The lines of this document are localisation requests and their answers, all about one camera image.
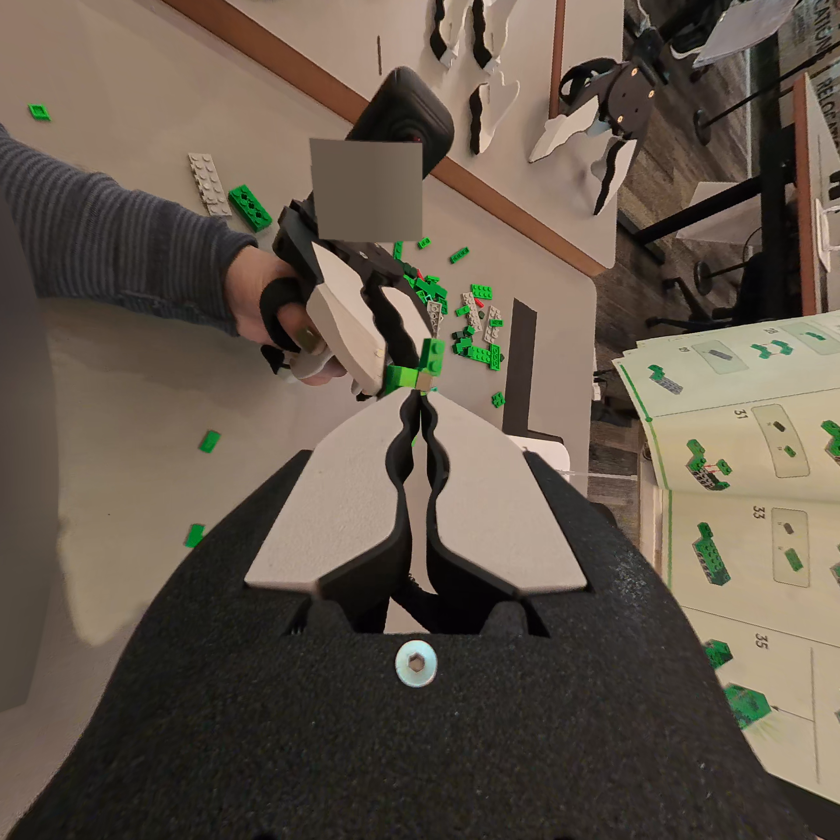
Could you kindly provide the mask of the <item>black table leg frame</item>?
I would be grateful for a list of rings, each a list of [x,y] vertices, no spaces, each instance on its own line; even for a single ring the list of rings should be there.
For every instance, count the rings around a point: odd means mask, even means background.
[[[642,247],[701,220],[759,196],[761,208],[763,274],[754,283],[759,320],[786,318],[788,303],[786,268],[791,253],[786,233],[785,187],[795,183],[795,127],[788,125],[766,135],[760,143],[760,172],[746,181],[689,206],[687,209],[631,234]]]

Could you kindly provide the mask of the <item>person's left forearm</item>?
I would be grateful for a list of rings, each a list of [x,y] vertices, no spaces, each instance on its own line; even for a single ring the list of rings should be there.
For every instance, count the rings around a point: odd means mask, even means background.
[[[224,277],[256,245],[252,236],[81,171],[5,127],[1,187],[37,298],[90,300],[238,335]]]

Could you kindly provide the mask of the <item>grey studded plate brick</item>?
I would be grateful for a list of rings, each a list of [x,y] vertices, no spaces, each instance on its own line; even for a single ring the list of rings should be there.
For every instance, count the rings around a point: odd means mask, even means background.
[[[227,194],[222,186],[212,155],[188,153],[188,163],[196,182],[201,201],[210,217],[233,216]]]

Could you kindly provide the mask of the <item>spare grey gripper finger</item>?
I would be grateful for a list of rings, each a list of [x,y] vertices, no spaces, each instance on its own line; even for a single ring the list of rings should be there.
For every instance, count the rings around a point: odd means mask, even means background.
[[[435,1],[429,46],[438,62],[447,70],[459,52],[460,33],[469,3],[467,1]]]
[[[492,74],[501,64],[508,41],[508,22],[517,1],[473,1],[472,54],[480,69]]]
[[[498,125],[507,116],[520,91],[519,80],[506,83],[496,68],[488,80],[480,83],[469,96],[469,149],[473,155],[487,151]]]

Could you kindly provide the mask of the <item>pile of green grey bricks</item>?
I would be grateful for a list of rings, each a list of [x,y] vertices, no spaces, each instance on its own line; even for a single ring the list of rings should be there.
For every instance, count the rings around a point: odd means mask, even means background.
[[[402,264],[404,277],[425,306],[433,337],[438,339],[449,314],[448,290],[437,276],[425,275],[402,261],[403,241],[394,243],[392,256]],[[493,297],[492,287],[472,284],[461,293],[460,298],[454,298],[454,315],[464,319],[465,325],[455,332],[453,349],[459,356],[485,364],[491,371],[499,371],[504,361],[499,344],[504,319],[501,311],[493,305]]]

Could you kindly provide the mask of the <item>green brick with holes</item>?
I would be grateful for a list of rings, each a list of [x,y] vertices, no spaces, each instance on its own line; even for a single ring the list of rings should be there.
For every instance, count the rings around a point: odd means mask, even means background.
[[[238,211],[254,233],[260,233],[273,223],[271,215],[246,185],[240,185],[227,193],[228,202]]]

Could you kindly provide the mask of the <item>green brick assembly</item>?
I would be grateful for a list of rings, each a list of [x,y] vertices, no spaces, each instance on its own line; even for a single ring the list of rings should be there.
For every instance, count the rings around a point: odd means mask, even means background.
[[[396,390],[409,388],[423,393],[434,389],[434,379],[443,369],[445,342],[440,339],[426,338],[423,341],[418,366],[410,368],[390,364],[385,369],[384,395]]]

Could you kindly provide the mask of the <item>brick instruction booklet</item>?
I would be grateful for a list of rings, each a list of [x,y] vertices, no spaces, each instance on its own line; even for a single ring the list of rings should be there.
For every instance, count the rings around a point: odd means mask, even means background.
[[[663,573],[764,768],[839,796],[839,313],[650,339],[614,365]]]

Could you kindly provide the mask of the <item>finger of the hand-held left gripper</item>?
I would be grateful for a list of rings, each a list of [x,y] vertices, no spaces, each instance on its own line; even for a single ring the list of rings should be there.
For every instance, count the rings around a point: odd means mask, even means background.
[[[399,287],[382,287],[386,347],[394,364],[417,368],[421,363],[424,343],[433,338],[428,316],[413,291]]]
[[[349,244],[334,253],[312,244],[320,282],[307,310],[334,358],[353,378],[357,396],[377,396],[384,384],[387,344],[399,332],[396,321],[400,289],[383,283],[378,273],[392,258],[376,243]]]

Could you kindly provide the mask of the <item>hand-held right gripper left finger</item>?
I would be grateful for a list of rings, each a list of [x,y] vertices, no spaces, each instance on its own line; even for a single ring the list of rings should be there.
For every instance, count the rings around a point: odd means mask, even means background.
[[[352,623],[386,610],[412,558],[404,482],[419,394],[366,403],[310,453],[245,575],[252,588],[342,606]]]

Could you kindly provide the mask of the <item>black chair base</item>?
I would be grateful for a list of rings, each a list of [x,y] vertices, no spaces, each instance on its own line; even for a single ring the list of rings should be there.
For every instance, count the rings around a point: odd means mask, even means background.
[[[711,271],[708,264],[700,260],[694,265],[694,284],[696,290],[705,297],[709,294],[713,286],[713,279],[720,274],[729,273],[731,270],[745,267],[745,263],[730,266],[720,271]],[[711,312],[707,312],[700,305],[699,300],[694,293],[688,288],[687,284],[679,277],[668,277],[660,281],[663,292],[672,290],[678,287],[682,297],[689,307],[690,318],[688,320],[679,320],[673,318],[652,317],[645,321],[646,326],[651,329],[657,326],[669,326],[682,329],[684,333],[705,332],[713,329],[725,329],[732,325],[732,318],[738,309],[738,306],[714,308]]]

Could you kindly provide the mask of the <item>spare black gripper mechanism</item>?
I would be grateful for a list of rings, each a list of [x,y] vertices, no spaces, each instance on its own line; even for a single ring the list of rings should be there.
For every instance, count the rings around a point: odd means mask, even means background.
[[[571,119],[571,133],[593,137],[609,130],[620,140],[642,142],[656,90],[655,75],[638,59],[595,58],[565,72],[560,101]]]

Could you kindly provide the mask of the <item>person's left hand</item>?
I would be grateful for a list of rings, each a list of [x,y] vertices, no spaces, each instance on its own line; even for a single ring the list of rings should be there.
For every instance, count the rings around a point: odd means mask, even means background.
[[[260,345],[277,346],[263,323],[259,300],[271,281],[293,277],[296,273],[287,262],[257,247],[245,247],[237,254],[227,269],[224,297],[241,337]],[[320,354],[328,349],[305,306],[300,303],[293,301],[278,308],[276,318],[290,338],[303,334],[308,352]]]

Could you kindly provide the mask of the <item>grey desk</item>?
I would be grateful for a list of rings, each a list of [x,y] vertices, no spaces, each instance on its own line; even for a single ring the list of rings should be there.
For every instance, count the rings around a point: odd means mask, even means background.
[[[35,121],[29,103],[47,106]],[[186,156],[212,155],[272,216],[311,189],[311,137],[349,124],[156,2],[2,2],[2,124],[122,186],[202,209]],[[2,714],[2,837],[88,724],[145,610],[211,529],[361,408],[348,378],[271,373],[217,329],[42,301],[56,388],[57,571],[34,680]],[[212,454],[198,450],[208,429]]]

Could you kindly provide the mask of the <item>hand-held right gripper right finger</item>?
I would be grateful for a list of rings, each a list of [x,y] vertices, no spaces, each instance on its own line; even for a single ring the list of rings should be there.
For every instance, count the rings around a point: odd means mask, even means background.
[[[500,603],[583,592],[587,580],[528,451],[437,392],[422,398],[427,574],[445,632],[478,632]]]

